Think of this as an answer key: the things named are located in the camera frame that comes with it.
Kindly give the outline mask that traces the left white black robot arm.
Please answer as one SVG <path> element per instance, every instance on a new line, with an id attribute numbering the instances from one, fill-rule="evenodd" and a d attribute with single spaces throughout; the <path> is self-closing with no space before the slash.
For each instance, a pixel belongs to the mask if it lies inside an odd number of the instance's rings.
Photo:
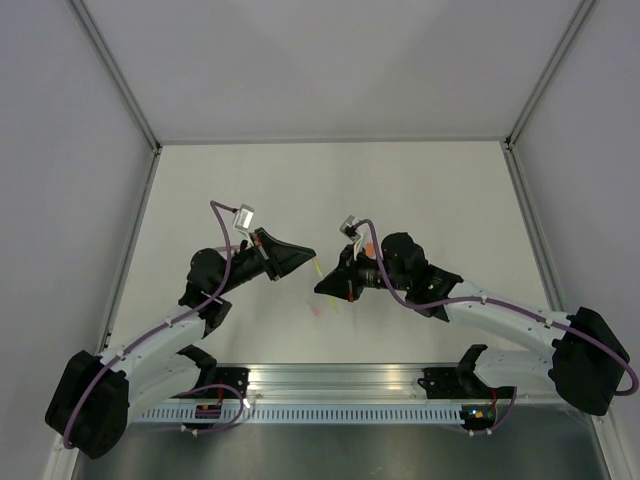
<path id="1" fill-rule="evenodd" d="M 125 344 L 71 357 L 47 407 L 46 425 L 66 447 L 97 459 L 156 405 L 189 392 L 208 397 L 217 386 L 217 361 L 195 344 L 231 310 L 223 294 L 260 275 L 278 281 L 315 256 L 313 249 L 280 241 L 263 228 L 228 256 L 214 248 L 197 251 L 185 292 L 165 320 Z"/>

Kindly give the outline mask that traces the yellow highlighter pen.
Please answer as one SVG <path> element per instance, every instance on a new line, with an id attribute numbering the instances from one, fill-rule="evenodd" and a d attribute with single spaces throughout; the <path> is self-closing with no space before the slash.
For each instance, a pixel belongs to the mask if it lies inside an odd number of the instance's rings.
<path id="1" fill-rule="evenodd" d="M 327 276 L 317 258 L 314 258 L 313 266 L 318 275 L 319 282 L 314 287 L 314 292 L 319 295 L 325 295 L 329 298 L 331 308 L 336 314 L 340 313 L 340 302 L 345 300 L 344 289 L 336 283 L 336 281 Z"/>

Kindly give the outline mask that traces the orange marker with clear cap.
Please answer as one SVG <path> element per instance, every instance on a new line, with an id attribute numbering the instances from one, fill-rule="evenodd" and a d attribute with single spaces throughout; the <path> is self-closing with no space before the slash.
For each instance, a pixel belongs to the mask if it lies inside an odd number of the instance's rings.
<path id="1" fill-rule="evenodd" d="M 372 242 L 365 243 L 363 249 L 367 257 L 371 259 L 376 258 L 375 248 Z"/>

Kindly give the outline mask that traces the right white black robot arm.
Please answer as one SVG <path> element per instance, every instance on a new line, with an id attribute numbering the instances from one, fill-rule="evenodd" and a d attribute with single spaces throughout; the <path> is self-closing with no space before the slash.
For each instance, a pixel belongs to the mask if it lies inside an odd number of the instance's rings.
<path id="1" fill-rule="evenodd" d="M 520 306 L 498 298 L 425 257 L 406 233 L 385 237 L 369 257 L 346 246 L 317 294 L 348 302 L 367 288 L 383 289 L 405 308 L 445 323 L 474 327 L 516 344 L 514 350 L 472 345 L 455 368 L 457 388 L 476 397 L 487 389 L 556 393 L 576 409 L 604 415 L 622 395 L 630 357 L 596 311 L 570 314 Z"/>

